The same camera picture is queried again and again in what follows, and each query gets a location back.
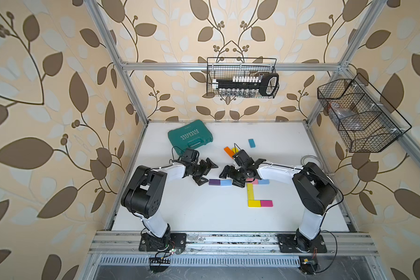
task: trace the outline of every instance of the magenta block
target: magenta block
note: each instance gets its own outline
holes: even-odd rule
[[[260,200],[262,207],[273,207],[272,200]]]

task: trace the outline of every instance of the black wire basket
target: black wire basket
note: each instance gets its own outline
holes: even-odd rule
[[[208,57],[207,95],[274,98],[279,90],[276,62],[275,58]]]
[[[318,87],[318,99],[349,152],[378,153],[412,126],[368,83],[380,94],[382,104],[374,101],[364,90],[363,81],[367,80],[361,74],[358,75],[354,79],[338,79]],[[392,108],[392,115],[390,110],[383,107]],[[397,118],[400,125],[392,120]]]

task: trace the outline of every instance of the floor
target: floor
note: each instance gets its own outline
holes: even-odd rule
[[[183,123],[150,123],[135,166],[164,166],[172,158],[167,132]],[[197,148],[200,159],[209,157],[219,166],[207,179],[218,179],[225,165],[234,164],[225,147],[236,143],[254,159],[263,158],[284,165],[300,165],[305,155],[315,155],[303,123],[206,123],[213,142]],[[250,148],[248,139],[256,148]],[[250,208],[247,188],[236,186],[198,186],[191,177],[165,185],[159,211],[172,231],[295,231],[304,206],[294,185],[271,181],[254,185],[256,200],[272,200],[273,207]],[[112,230],[141,231],[141,221],[120,206]],[[327,213],[322,230],[347,232],[338,206]]]

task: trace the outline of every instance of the black cable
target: black cable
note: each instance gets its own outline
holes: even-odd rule
[[[323,230],[323,231],[326,231],[326,232],[328,232],[328,233],[330,233],[334,238],[335,238],[335,242],[336,242],[336,252],[335,252],[335,256],[333,257],[333,260],[331,261],[331,263],[327,266],[327,267],[325,267],[324,269],[322,269],[321,271],[316,271],[316,272],[314,272],[314,273],[321,273],[321,272],[324,272],[325,270],[327,270],[328,268],[330,268],[330,266],[335,262],[335,259],[336,259],[336,255],[338,254],[338,241],[337,241],[337,239],[336,239],[336,236],[333,234],[333,233],[331,233],[331,232],[329,232],[328,230]]]

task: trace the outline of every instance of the purple block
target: purple block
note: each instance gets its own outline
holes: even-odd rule
[[[219,180],[219,179],[210,179],[209,180],[209,185],[210,186],[220,186],[221,185],[221,180]]]

